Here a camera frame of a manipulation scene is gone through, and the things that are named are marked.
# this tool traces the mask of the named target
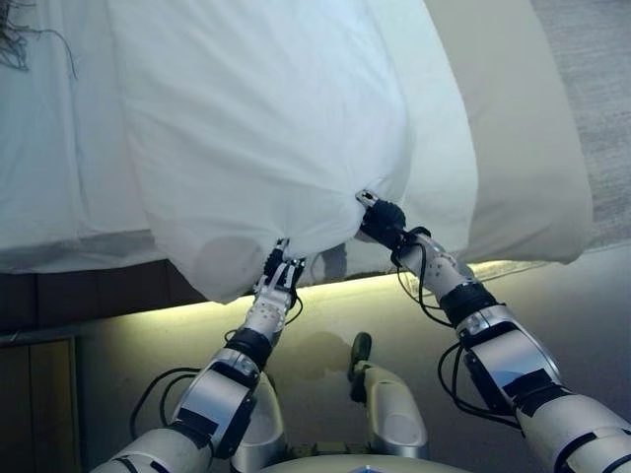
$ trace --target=black cable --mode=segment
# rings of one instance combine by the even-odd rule
[[[410,292],[407,290],[407,288],[405,287],[405,285],[403,284],[403,281],[401,280],[401,268],[400,268],[400,267],[397,267],[397,268],[396,268],[396,279],[398,279],[398,284],[399,284],[399,286],[401,287],[401,289],[403,290],[403,292],[404,292],[405,294],[407,294],[407,295],[408,295],[408,296],[409,296],[409,297],[410,297],[413,301],[415,301],[417,304],[421,304],[417,298],[415,298],[414,296],[412,296],[412,293],[410,293]],[[428,305],[428,304],[425,304],[425,307],[427,307],[427,308],[432,308],[432,309],[435,309],[435,310],[442,310],[440,307],[438,307],[438,306],[436,306],[436,305]]]
[[[134,406],[133,410],[131,411],[131,415],[129,416],[129,433],[131,433],[131,437],[134,440],[138,439],[138,436],[136,434],[136,420],[138,419],[138,414],[140,413],[140,410],[142,409],[143,404],[145,403],[145,401],[151,394],[151,391],[153,391],[154,387],[156,387],[156,385],[162,379],[176,372],[199,372],[199,369],[198,368],[173,368],[172,370],[167,370],[165,372],[158,374],[156,377],[154,377],[154,379],[149,383],[149,385],[145,389],[145,392],[143,392],[140,398],[138,399],[138,402],[136,402],[136,405]]]
[[[289,325],[290,323],[292,323],[293,321],[295,321],[298,316],[303,313],[303,308],[305,308],[305,306],[303,305],[303,300],[300,299],[299,296],[296,296],[296,301],[298,301],[298,304],[300,304],[300,308],[298,309],[298,312],[296,312],[296,315],[294,315],[292,318],[290,318],[289,320],[287,320],[285,322],[285,326]]]
[[[451,325],[449,322],[445,322],[444,320],[441,320],[440,318],[438,318],[434,314],[432,314],[428,310],[428,306],[423,302],[423,297],[422,297],[423,295],[422,295],[422,293],[423,293],[423,282],[425,281],[425,269],[426,269],[426,264],[427,264],[427,251],[425,250],[425,246],[423,246],[420,243],[413,243],[412,246],[419,246],[421,248],[421,256],[422,256],[421,271],[420,271],[419,277],[418,277],[418,296],[419,296],[418,299],[416,299],[414,296],[412,296],[412,294],[405,288],[405,286],[403,285],[403,282],[401,281],[401,273],[400,273],[400,264],[401,263],[400,263],[400,260],[398,261],[399,264],[396,266],[396,277],[398,279],[398,283],[400,284],[400,286],[403,289],[403,291],[405,292],[405,294],[407,294],[413,301],[415,301],[417,304],[419,304],[421,306],[421,310],[423,310],[423,313],[425,313],[425,315],[427,315],[429,318],[434,320],[436,323],[440,323],[444,327],[454,328],[454,326]]]
[[[181,374],[178,377],[172,379],[171,381],[169,381],[169,384],[167,384],[167,387],[165,387],[165,390],[162,393],[162,396],[160,396],[160,421],[162,422],[162,425],[164,427],[166,427],[169,422],[167,421],[167,414],[166,412],[166,405],[167,405],[167,398],[169,397],[169,392],[171,392],[171,389],[173,389],[173,387],[180,381],[182,381],[183,379],[190,379],[195,377],[196,374],[192,374],[192,373],[188,373],[188,374]]]
[[[298,312],[297,312],[294,316],[292,316],[292,318],[290,318],[289,320],[287,320],[287,321],[285,322],[285,326],[287,326],[287,325],[289,325],[290,323],[292,323],[293,321],[295,321],[295,320],[298,318],[298,316],[299,316],[301,313],[303,313],[303,308],[305,308],[305,306],[303,305],[303,300],[302,300],[302,299],[300,299],[300,297],[299,297],[299,296],[296,296],[296,301],[298,301],[298,304],[300,304],[300,308],[298,309]],[[225,341],[225,342],[229,342],[229,341],[230,341],[230,339],[232,338],[232,337],[231,337],[231,334],[232,334],[232,335],[234,335],[235,333],[237,333],[237,330],[238,330],[238,329],[233,328],[232,330],[228,330],[226,333],[224,333],[224,341]]]
[[[445,382],[445,379],[443,378],[443,365],[445,364],[445,360],[447,359],[447,356],[455,351],[457,349],[456,352],[456,358],[454,361],[454,366],[453,366],[453,371],[452,371],[452,388],[450,389],[447,386],[447,383]],[[517,422],[513,422],[510,421],[508,419],[504,419],[501,417],[498,417],[497,414],[494,413],[494,411],[490,411],[487,409],[482,409],[480,407],[474,406],[462,399],[460,399],[457,396],[457,374],[458,374],[458,365],[459,365],[459,361],[460,361],[460,357],[462,355],[463,352],[463,348],[461,347],[461,345],[459,343],[456,343],[454,345],[451,345],[450,348],[448,348],[443,355],[441,356],[441,358],[439,359],[438,362],[438,379],[439,382],[441,384],[441,386],[443,387],[443,389],[445,390],[445,392],[447,392],[449,394],[449,396],[451,397],[451,399],[453,400],[455,406],[462,412],[464,412],[465,414],[470,414],[472,416],[475,417],[479,417],[481,419],[485,419],[487,421],[491,421],[491,422],[496,422],[498,424],[503,424],[505,426],[508,427],[512,427],[515,429],[520,430],[522,427],[517,423]]]
[[[235,335],[237,333],[237,329],[233,328],[232,330],[228,330],[226,333],[224,333],[224,341],[226,343],[230,342],[230,339],[233,338],[232,335]]]

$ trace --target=floor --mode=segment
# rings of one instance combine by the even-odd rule
[[[565,84],[594,196],[596,240],[631,237],[631,2],[531,0]]]

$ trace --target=white blanket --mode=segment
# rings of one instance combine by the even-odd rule
[[[422,4],[371,6],[416,135],[403,207],[410,223],[461,249],[477,179],[449,62]],[[32,38],[29,74],[0,70],[11,91],[0,101],[0,270],[97,269],[164,257],[152,243],[130,168],[104,1],[41,2],[16,20],[63,34],[78,80],[52,35]],[[352,243],[347,253],[344,275],[386,264],[383,253],[377,261],[366,257],[379,253],[375,246]],[[320,280],[322,269],[312,269]]]

